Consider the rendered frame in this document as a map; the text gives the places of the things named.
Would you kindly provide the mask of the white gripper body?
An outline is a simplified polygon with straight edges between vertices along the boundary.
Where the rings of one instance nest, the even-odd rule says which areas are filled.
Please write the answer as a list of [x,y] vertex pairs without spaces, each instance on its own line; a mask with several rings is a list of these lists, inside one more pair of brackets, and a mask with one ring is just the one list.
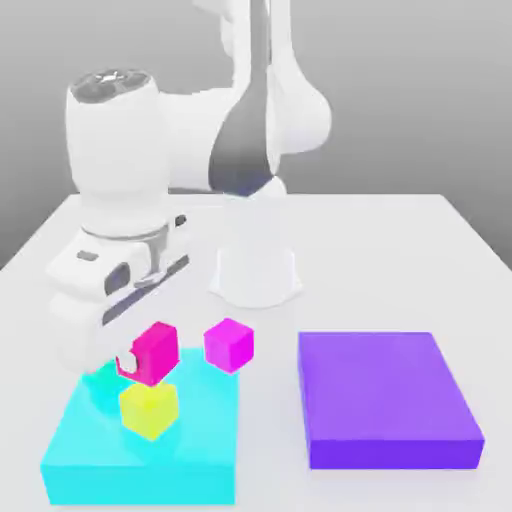
[[49,301],[49,319],[63,364],[78,373],[92,373],[128,352],[138,336],[164,319],[171,282],[189,263],[184,254],[157,281],[128,283],[110,295],[93,297],[57,288]]

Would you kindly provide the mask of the small pink cube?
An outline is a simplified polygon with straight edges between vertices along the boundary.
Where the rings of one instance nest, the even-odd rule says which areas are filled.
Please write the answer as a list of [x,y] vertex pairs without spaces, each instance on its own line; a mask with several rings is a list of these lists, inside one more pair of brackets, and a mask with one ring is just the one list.
[[118,374],[150,387],[160,383],[180,361],[177,330],[162,322],[156,322],[144,331],[129,350],[137,358],[137,371],[123,372],[117,357]]

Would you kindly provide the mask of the small yellow cube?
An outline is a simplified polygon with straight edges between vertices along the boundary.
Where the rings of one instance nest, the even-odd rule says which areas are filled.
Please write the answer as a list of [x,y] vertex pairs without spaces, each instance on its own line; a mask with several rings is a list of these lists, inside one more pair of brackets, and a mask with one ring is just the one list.
[[177,388],[160,382],[154,387],[130,385],[119,395],[123,426],[142,438],[157,440],[179,417]]

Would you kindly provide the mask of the small magenta cube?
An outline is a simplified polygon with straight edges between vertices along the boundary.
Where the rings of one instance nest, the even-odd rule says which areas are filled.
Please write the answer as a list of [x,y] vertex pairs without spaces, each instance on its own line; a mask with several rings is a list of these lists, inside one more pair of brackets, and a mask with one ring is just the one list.
[[224,318],[204,333],[205,360],[233,374],[254,357],[254,330],[231,318]]

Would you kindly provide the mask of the large cyan box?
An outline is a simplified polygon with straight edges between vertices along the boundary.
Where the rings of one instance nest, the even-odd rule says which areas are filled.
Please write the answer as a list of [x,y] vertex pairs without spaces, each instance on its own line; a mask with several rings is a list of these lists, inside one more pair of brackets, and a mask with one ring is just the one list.
[[168,375],[179,417],[157,440],[126,429],[129,382],[109,362],[82,376],[40,464],[53,505],[232,505],[239,381],[185,348]]

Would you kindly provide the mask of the large purple box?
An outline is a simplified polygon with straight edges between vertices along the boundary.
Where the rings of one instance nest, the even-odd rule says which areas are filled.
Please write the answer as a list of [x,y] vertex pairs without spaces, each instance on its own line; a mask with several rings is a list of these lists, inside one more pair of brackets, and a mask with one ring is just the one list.
[[313,470],[472,470],[484,435],[428,332],[302,332]]

